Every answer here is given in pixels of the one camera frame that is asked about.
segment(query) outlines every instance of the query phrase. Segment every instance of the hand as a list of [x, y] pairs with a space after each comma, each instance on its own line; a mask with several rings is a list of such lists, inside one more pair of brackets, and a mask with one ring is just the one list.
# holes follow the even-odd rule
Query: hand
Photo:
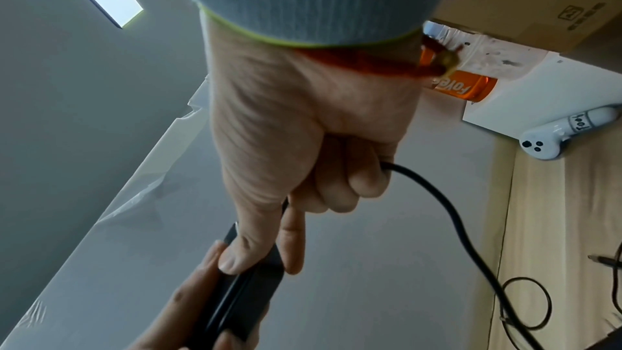
[[[302, 269], [305, 212], [352, 211], [380, 196], [412, 120], [421, 80], [365, 75], [262, 43], [203, 17], [211, 125], [238, 237], [220, 257], [237, 274], [275, 240], [286, 271]], [[417, 63], [420, 35], [374, 46], [375, 56]], [[290, 208], [281, 220], [286, 196]]]
[[[160, 315], [128, 350], [187, 350], [184, 347], [185, 342], [221, 275], [218, 271], [218, 258], [226, 248], [227, 244], [216, 241], [201, 264], [173, 293]], [[261, 320], [266, 317], [267, 312], [266, 309]], [[253, 350], [258, 342], [259, 325], [246, 343], [229, 331], [223, 332], [218, 337], [214, 350]]]

